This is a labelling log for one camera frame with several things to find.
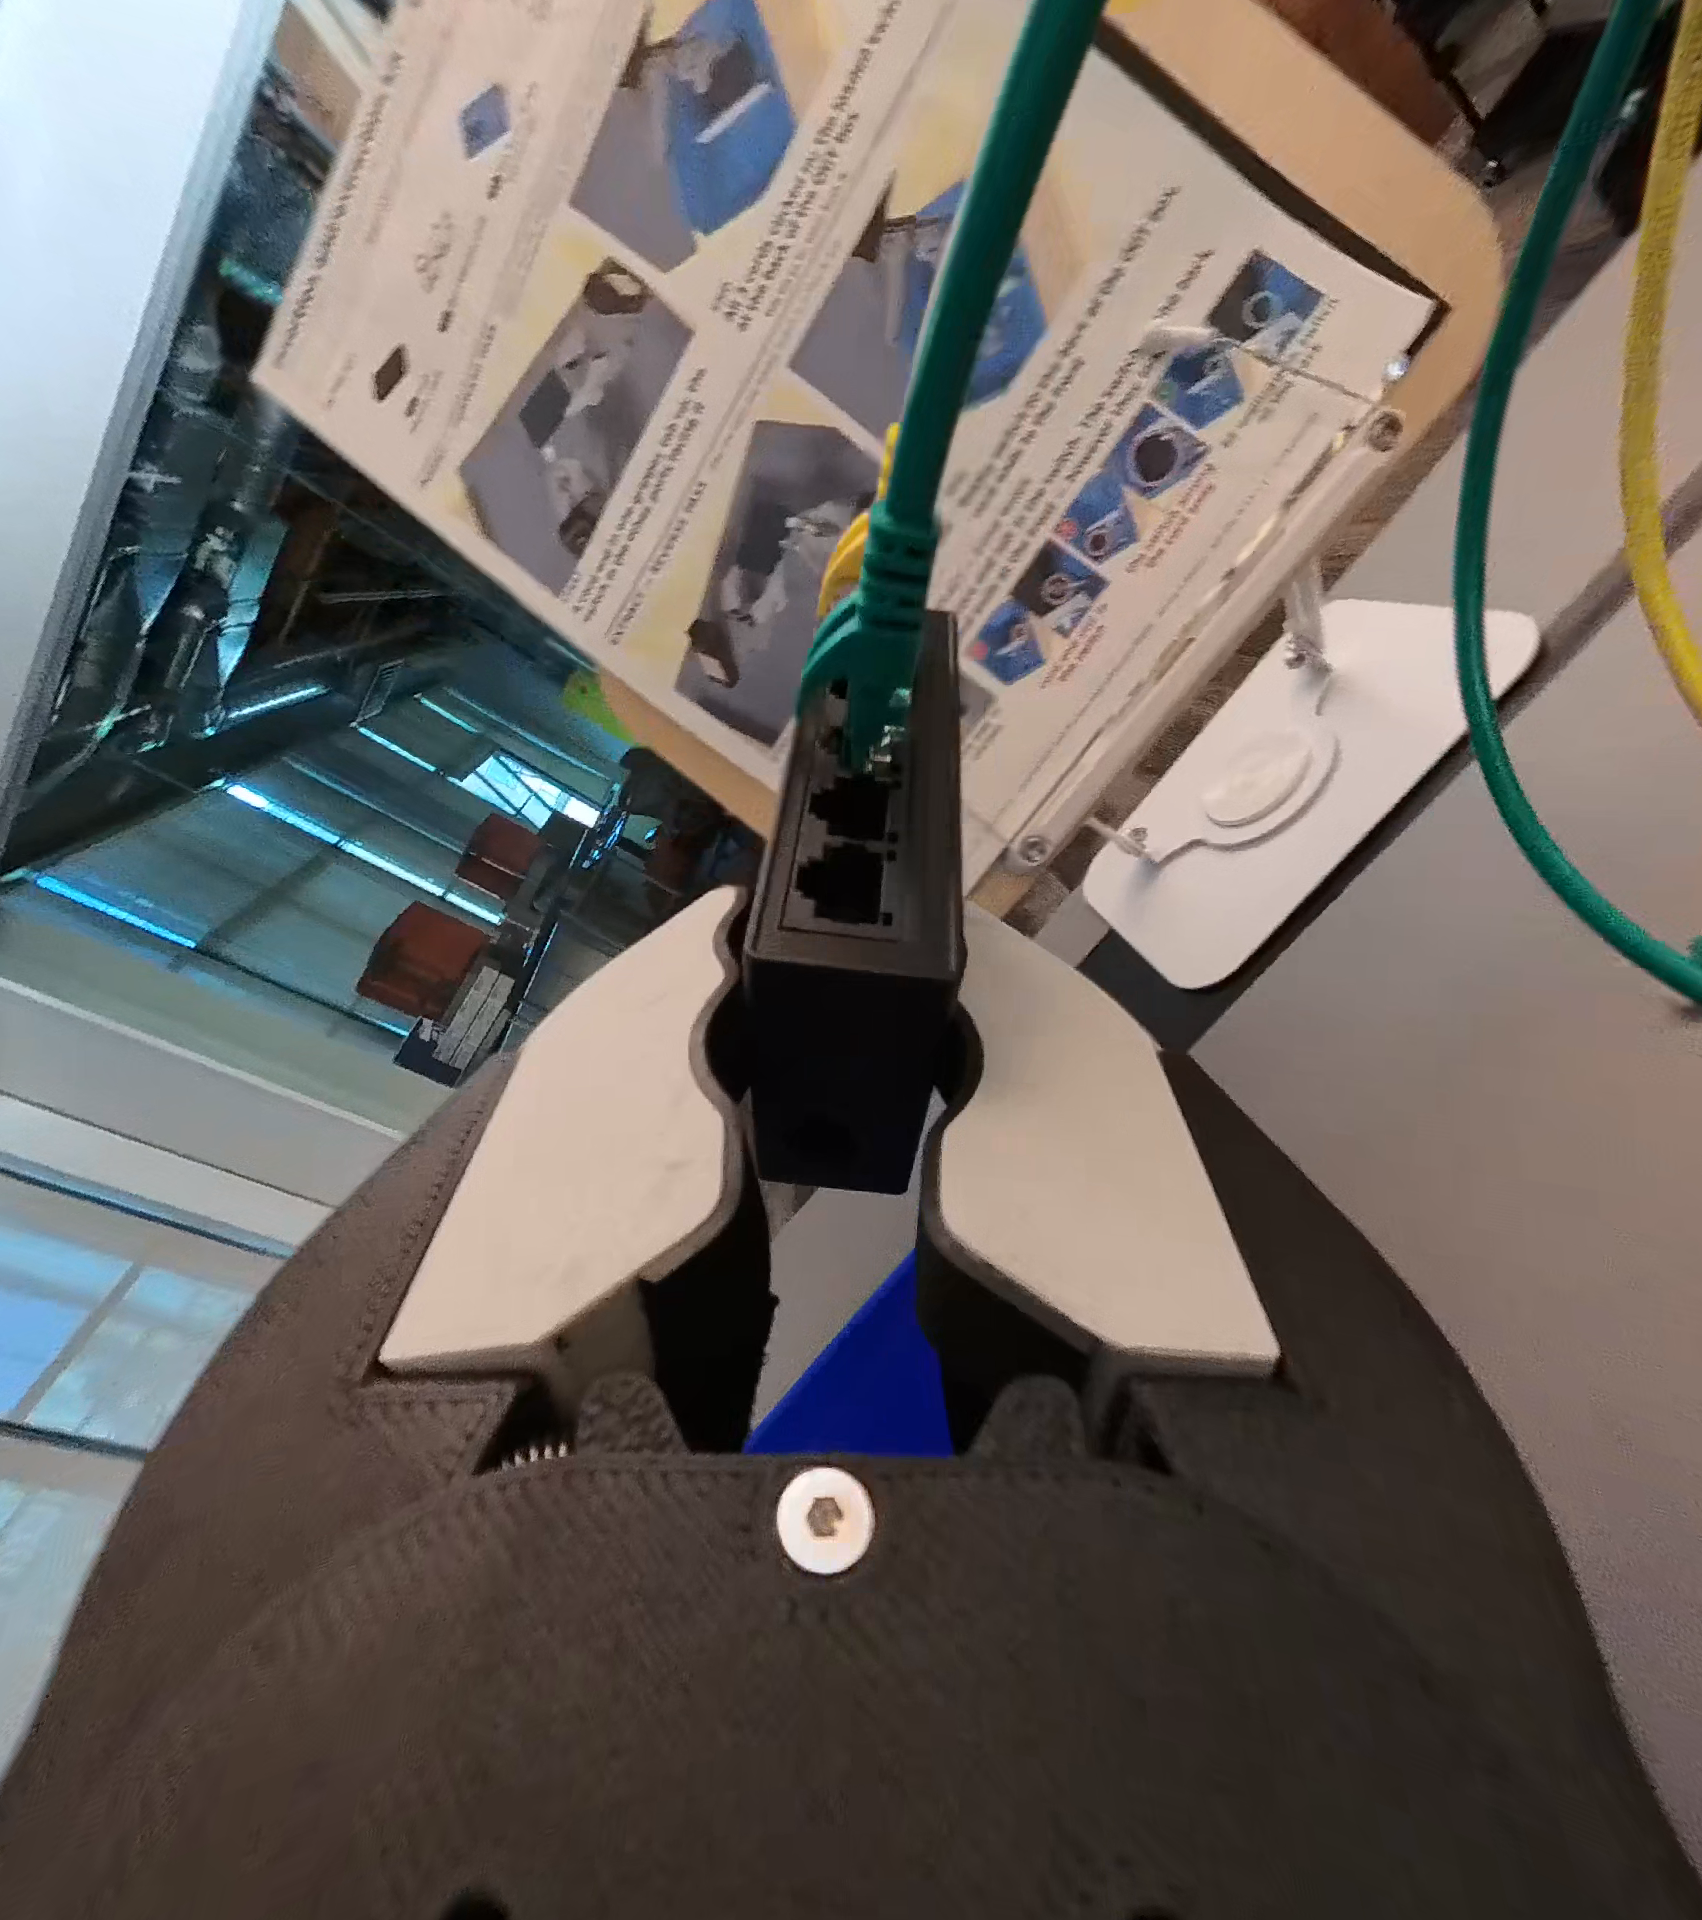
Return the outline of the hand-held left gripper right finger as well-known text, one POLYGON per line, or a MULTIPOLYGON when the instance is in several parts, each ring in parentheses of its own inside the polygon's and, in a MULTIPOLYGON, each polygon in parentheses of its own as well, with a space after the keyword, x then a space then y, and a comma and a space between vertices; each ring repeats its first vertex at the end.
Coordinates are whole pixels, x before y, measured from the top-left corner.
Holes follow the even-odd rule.
POLYGON ((993 915, 963 944, 919 1172, 935 1256, 1074 1358, 1268 1380, 1278 1334, 1147 1029, 993 915))

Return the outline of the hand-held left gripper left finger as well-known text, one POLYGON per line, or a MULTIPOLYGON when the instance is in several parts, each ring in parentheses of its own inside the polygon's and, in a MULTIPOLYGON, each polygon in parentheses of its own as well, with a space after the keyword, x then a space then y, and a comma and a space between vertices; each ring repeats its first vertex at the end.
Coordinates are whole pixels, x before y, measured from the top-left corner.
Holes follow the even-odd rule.
POLYGON ((378 1350, 387 1374, 652 1374, 646 1285, 743 1193, 709 1034, 748 893, 719 886, 565 996, 502 1094, 378 1350))

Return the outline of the blue plastic bin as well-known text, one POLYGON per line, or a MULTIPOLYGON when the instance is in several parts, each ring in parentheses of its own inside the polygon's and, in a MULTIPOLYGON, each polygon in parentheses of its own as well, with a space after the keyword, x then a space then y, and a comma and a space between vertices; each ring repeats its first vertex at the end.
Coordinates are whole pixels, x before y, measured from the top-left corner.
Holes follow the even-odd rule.
POLYGON ((938 1354, 906 1254, 748 1432, 768 1458, 947 1460, 955 1454, 938 1354))

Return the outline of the black network switch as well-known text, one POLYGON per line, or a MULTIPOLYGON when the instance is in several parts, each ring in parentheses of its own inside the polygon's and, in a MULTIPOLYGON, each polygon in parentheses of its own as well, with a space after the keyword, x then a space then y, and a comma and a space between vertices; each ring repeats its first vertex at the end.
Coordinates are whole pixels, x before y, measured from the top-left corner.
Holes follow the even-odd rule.
POLYGON ((912 1181, 965 964, 957 651, 929 612, 902 734, 864 769, 843 691, 795 720, 738 987, 749 1153, 772 1184, 912 1181))

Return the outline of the brown leather seat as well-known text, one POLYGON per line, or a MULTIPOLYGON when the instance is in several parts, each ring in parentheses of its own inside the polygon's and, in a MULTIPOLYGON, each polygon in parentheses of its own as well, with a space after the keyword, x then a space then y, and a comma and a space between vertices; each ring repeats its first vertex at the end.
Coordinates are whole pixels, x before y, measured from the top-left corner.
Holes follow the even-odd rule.
POLYGON ((409 901, 367 948, 354 993, 411 1022, 442 1022, 490 944, 490 925, 409 901))
POLYGON ((541 856, 541 836, 521 818, 488 812, 454 861, 455 881, 488 900, 509 901, 541 856))

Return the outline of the large window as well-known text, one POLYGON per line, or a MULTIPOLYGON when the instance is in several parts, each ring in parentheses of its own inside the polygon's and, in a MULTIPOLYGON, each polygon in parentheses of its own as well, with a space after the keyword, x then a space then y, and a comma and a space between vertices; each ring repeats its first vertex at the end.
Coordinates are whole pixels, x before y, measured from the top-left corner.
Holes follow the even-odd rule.
POLYGON ((0 1170, 0 1611, 81 1580, 274 1250, 0 1170))

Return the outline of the white round pad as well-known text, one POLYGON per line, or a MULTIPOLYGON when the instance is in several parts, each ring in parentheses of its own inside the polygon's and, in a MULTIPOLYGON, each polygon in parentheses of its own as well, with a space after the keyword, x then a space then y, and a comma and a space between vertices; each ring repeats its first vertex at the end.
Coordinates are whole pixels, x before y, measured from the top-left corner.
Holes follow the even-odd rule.
POLYGON ((1242 972, 1462 743, 1447 605, 1283 595, 1278 644, 1092 860, 1083 900, 1171 987, 1242 972))

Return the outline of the interior glass window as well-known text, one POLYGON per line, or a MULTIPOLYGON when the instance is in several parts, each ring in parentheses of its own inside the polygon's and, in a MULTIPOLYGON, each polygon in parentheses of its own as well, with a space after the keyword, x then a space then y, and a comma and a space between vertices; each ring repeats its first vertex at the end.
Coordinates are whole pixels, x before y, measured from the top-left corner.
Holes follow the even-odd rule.
POLYGON ((492 929, 515 1039, 762 841, 251 374, 336 155, 270 56, 0 846, 0 973, 396 1125, 426 1019, 354 987, 411 901, 492 929), (508 901, 454 868, 497 809, 508 901))

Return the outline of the clear poster holder bar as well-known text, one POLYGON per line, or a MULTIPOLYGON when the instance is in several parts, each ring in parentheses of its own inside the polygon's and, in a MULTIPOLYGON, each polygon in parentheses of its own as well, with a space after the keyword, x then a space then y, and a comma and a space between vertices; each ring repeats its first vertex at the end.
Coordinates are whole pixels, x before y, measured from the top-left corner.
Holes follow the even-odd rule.
POLYGON ((1014 831, 971 827, 963 883, 974 900, 1018 900, 1114 781, 1177 718, 1217 668, 1280 602, 1297 573, 1320 563, 1326 541, 1389 466, 1407 434, 1398 403, 1381 400, 1341 430, 1257 534, 1223 568, 1221 582, 1177 616, 1142 678, 1087 743, 1069 749, 1061 771, 1016 808, 1014 831))

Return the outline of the instruction poster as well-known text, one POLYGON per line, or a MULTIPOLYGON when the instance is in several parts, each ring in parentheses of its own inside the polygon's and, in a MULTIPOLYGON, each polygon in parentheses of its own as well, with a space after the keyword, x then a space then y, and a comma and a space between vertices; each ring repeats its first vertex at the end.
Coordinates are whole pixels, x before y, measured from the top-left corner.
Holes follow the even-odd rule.
MULTIPOLYGON (((772 787, 1028 3, 404 3, 258 383, 772 787)), ((1094 47, 955 380, 965 834, 1111 718, 1431 289, 1094 47)))

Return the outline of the wooden poster board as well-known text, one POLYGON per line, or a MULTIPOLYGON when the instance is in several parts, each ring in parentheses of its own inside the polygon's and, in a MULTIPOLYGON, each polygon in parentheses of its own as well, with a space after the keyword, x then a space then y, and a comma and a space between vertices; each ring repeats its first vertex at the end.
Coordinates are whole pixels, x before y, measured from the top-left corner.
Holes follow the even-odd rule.
MULTIPOLYGON (((1240 172, 1274 173, 1270 198, 1297 189, 1310 211, 1341 228, 1341 251, 1381 253, 1441 305, 1384 397, 1404 413, 1406 440, 1320 552, 1346 568, 1426 475, 1440 450, 1435 428, 1454 422, 1483 361, 1501 287, 1489 211, 1440 152, 1262 3, 1107 3, 1094 46, 1159 108, 1195 123, 1240 172)), ((1221 690, 1223 671, 1260 623, 1080 827, 1101 824, 1104 804, 1122 798, 1137 766, 1164 769, 1165 740, 1197 730, 1199 705, 1221 690)))

